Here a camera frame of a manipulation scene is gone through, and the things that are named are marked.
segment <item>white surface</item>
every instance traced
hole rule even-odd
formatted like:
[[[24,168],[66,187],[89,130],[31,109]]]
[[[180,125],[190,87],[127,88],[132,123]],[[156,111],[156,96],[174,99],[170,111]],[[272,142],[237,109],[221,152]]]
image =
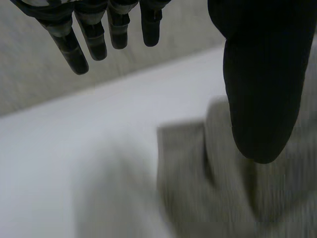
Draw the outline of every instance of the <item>white surface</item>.
[[[156,128],[225,95],[215,49],[0,119],[1,238],[163,238]]]

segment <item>gray fabric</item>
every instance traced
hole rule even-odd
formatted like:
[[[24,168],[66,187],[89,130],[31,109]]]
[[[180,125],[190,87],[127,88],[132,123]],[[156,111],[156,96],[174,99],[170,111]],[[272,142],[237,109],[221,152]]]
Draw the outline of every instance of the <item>gray fabric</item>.
[[[317,237],[317,40],[296,126],[273,163],[237,150],[225,98],[206,121],[159,128],[158,143],[158,189],[179,237]]]

